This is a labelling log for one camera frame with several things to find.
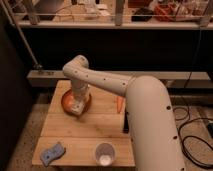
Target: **paper cup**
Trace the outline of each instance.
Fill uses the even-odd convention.
[[[114,147],[109,143],[102,143],[96,147],[95,160],[100,166],[110,166],[115,160]]]

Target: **floor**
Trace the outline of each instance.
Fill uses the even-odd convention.
[[[9,162],[8,168],[6,171],[56,171],[61,170],[61,168],[56,167],[43,167],[43,166],[32,166],[31,159],[33,156],[34,149],[36,147],[37,140],[39,138],[43,122],[46,117],[47,110],[49,108],[50,96],[47,94],[41,94],[38,97],[37,103],[33,106],[32,112],[29,115],[29,118],[26,122],[25,128],[20,136],[19,142],[16,146],[13,156]],[[203,108],[206,111],[207,116],[213,118],[213,109]],[[192,118],[199,117],[197,107],[191,106],[190,111],[192,113]],[[176,110],[176,117],[182,117],[184,115],[183,110]],[[193,134],[198,135],[205,138],[211,145],[213,145],[213,141],[208,135],[203,123],[198,122],[192,125],[189,125],[184,131],[184,135]],[[189,140],[189,149],[193,152],[193,154],[201,159],[203,162],[213,163],[213,153],[208,148],[205,147],[202,143],[197,143],[193,140]],[[185,159],[187,170],[188,171],[204,171],[203,169],[197,168],[187,159]],[[80,171],[88,171],[88,170],[115,170],[113,168],[63,168],[63,170],[80,170]],[[116,170],[134,170],[131,168],[118,168]]]

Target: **cable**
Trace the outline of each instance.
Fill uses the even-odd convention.
[[[188,118],[186,121],[189,121],[190,118],[191,118],[191,113],[190,113],[189,104],[188,104],[188,102],[186,101],[186,99],[185,99],[183,96],[180,96],[180,97],[181,97],[181,99],[183,100],[183,102],[185,103],[186,108],[185,108],[185,107],[180,107],[180,106],[178,106],[178,107],[175,107],[175,108],[173,109],[173,112],[175,113],[176,110],[181,109],[181,110],[183,110],[183,111],[186,113],[186,115],[183,116],[182,118],[175,118],[175,121],[183,121],[183,120],[185,120],[186,118]]]
[[[186,125],[189,125],[195,121],[198,121],[198,120],[209,120],[209,121],[213,121],[213,118],[195,118],[195,119],[192,119],[190,121],[186,121],[184,122],[183,124],[180,125],[180,127],[178,128],[178,135],[180,137],[180,140],[181,140],[181,145],[182,145],[182,151],[183,151],[183,154],[185,155],[186,158],[188,158],[192,163],[194,163],[196,166],[200,167],[200,168],[203,168],[203,169],[213,169],[213,163],[212,164],[206,164],[206,163],[203,163],[201,161],[199,161],[198,159],[196,159],[190,152],[189,150],[187,149],[186,145],[185,145],[185,142],[187,139],[189,138],[194,138],[198,141],[201,141],[203,142],[204,144],[207,145],[208,148],[210,148],[212,151],[213,151],[213,147],[205,140],[203,140],[202,138],[200,137],[197,137],[197,136],[194,136],[194,135],[188,135],[188,136],[185,136],[184,138],[181,136],[181,130],[186,126]]]
[[[198,36],[198,43],[197,43],[197,46],[196,46],[196,49],[195,49],[195,53],[194,53],[194,57],[193,57],[193,61],[192,61],[192,68],[191,68],[189,77],[188,77],[188,79],[186,80],[186,82],[185,82],[185,84],[184,84],[184,86],[183,86],[184,89],[185,89],[185,88],[188,86],[188,84],[189,84],[189,81],[190,81],[190,79],[191,79],[194,66],[195,66],[196,61],[197,61],[197,58],[198,58],[198,53],[199,53],[199,50],[200,50],[201,38],[202,38],[202,30],[200,29],[200,30],[199,30],[199,36]]]

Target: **wire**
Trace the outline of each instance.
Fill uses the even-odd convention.
[[[191,118],[191,113],[190,113],[189,104],[188,104],[188,102],[186,101],[186,99],[185,99],[183,96],[180,96],[180,97],[181,97],[181,99],[183,100],[183,102],[185,103],[186,108],[185,108],[185,107],[178,106],[178,107],[175,107],[175,108],[173,109],[173,112],[175,113],[176,110],[179,110],[179,109],[180,109],[180,110],[183,110],[186,114],[185,114],[185,116],[183,116],[182,118],[175,118],[175,121],[183,121],[183,120],[185,120],[186,118],[188,118],[186,121],[189,121],[190,118]]]
[[[208,148],[210,148],[211,150],[213,150],[213,147],[207,142],[205,141],[204,139],[200,138],[200,137],[197,137],[197,136],[194,136],[194,135],[188,135],[188,136],[185,136],[184,138],[182,137],[181,135],[181,130],[186,126],[186,125],[189,125],[195,121],[199,121],[199,120],[209,120],[209,121],[213,121],[213,118],[195,118],[195,119],[192,119],[190,121],[186,121],[184,122],[183,124],[180,125],[180,127],[178,128],[178,135],[180,137],[180,140],[181,140],[181,146],[182,146],[182,151],[183,151],[183,154],[185,155],[186,158],[188,158],[192,163],[194,163],[196,166],[200,167],[200,168],[203,168],[203,169],[213,169],[213,163],[212,164],[206,164],[206,163],[203,163],[201,161],[199,161],[198,159],[196,159],[190,152],[189,150],[187,149],[186,145],[185,145],[185,142],[187,139],[189,138],[194,138],[198,141],[201,141],[203,142],[204,144],[207,145]]]
[[[185,88],[188,86],[188,84],[189,84],[189,81],[190,81],[190,79],[191,79],[194,66],[195,66],[196,61],[197,61],[197,58],[198,58],[198,53],[199,53],[199,50],[200,50],[201,38],[202,38],[202,30],[200,29],[200,30],[199,30],[199,36],[198,36],[198,43],[197,43],[197,46],[196,46],[196,49],[195,49],[195,53],[194,53],[194,57],[193,57],[193,60],[192,60],[192,68],[191,68],[189,77],[188,77],[188,79],[186,80],[186,82],[185,82],[185,84],[184,84],[184,86],[183,86],[184,89],[185,89]]]

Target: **orange object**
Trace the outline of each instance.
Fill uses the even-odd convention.
[[[71,107],[73,105],[73,100],[74,100],[74,97],[73,97],[72,89],[69,89],[67,92],[65,92],[61,98],[61,105],[67,114],[72,114]],[[92,96],[91,94],[89,94],[89,97],[85,99],[86,105],[84,107],[83,113],[89,109],[91,105],[91,100],[92,100]]]
[[[121,96],[117,96],[117,112],[118,113],[121,113],[123,103],[124,103],[124,98]]]
[[[154,9],[155,18],[159,21],[174,21],[173,18],[173,8],[172,4],[167,5],[157,5]]]

